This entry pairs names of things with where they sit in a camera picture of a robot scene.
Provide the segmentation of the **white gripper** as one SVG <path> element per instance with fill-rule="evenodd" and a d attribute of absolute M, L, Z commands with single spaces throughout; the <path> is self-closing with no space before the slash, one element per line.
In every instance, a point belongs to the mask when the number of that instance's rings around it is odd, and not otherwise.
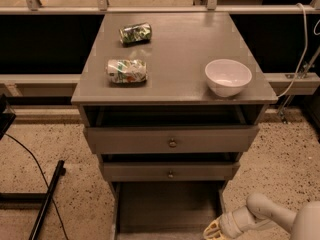
<path fill-rule="evenodd" d="M 248 230 L 256 229 L 261 219 L 257 218 L 246 206 L 232 212 L 223 213 L 219 218 L 221 232 L 228 238 L 235 239 Z M 224 240 L 220 231 L 213 234 L 203 233 L 205 240 Z"/>

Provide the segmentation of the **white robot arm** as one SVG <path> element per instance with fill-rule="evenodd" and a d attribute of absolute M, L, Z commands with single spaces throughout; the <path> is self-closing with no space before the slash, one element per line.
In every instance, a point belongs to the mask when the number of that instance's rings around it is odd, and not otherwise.
<path fill-rule="evenodd" d="M 213 220 L 203 237 L 205 240 L 230 240 L 249 230 L 264 230 L 275 225 L 290 234 L 289 240 L 320 240 L 320 202 L 309 202 L 294 212 L 261 193 L 252 193 L 244 206 Z"/>

